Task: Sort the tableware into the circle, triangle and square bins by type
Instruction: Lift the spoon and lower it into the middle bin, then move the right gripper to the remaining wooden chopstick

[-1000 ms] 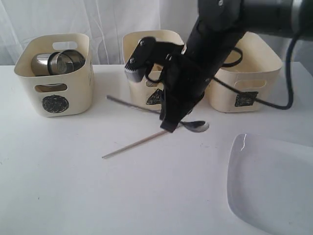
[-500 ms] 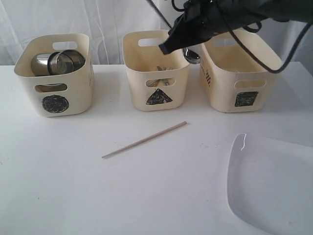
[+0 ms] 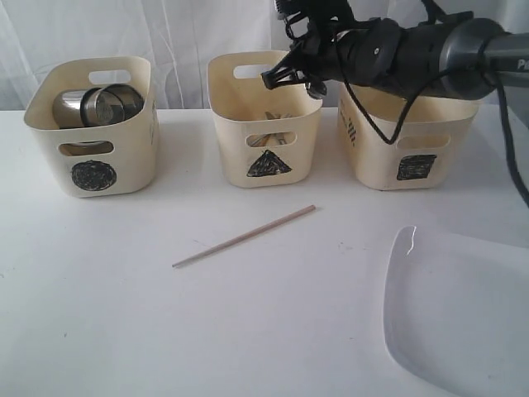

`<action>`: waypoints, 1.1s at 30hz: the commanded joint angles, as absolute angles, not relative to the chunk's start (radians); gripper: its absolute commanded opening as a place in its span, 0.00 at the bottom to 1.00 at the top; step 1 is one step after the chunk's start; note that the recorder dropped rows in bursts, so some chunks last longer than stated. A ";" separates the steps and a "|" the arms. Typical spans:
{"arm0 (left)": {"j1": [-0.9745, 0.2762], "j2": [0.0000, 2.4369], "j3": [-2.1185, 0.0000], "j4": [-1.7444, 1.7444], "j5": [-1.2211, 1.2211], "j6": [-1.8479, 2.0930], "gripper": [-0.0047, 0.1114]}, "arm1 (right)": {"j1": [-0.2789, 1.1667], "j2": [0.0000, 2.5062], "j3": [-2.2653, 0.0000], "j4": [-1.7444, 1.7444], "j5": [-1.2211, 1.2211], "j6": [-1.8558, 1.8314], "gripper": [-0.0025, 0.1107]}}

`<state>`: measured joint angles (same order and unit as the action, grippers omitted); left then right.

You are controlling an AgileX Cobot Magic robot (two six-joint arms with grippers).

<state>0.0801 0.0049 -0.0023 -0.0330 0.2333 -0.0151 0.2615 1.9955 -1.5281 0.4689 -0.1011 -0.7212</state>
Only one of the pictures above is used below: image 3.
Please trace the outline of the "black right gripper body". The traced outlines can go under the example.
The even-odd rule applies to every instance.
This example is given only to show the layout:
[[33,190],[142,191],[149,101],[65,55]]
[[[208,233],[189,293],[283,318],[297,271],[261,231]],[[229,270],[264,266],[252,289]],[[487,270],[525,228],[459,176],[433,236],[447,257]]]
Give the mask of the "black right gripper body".
[[292,40],[285,69],[285,83],[307,83],[309,80],[345,82],[344,55],[338,59],[336,45],[342,33],[355,25],[354,16],[331,16],[322,25],[308,16],[285,17],[285,33]]

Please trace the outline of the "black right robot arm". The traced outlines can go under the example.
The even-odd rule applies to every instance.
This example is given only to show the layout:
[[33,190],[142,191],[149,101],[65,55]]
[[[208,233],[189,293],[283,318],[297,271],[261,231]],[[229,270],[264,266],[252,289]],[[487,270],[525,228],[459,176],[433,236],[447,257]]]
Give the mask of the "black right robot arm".
[[401,98],[464,100],[491,93],[494,77],[507,87],[528,86],[528,35],[486,18],[411,28],[389,18],[350,26],[330,21],[325,31],[311,27],[262,74],[268,89],[305,84],[318,96],[335,80]]

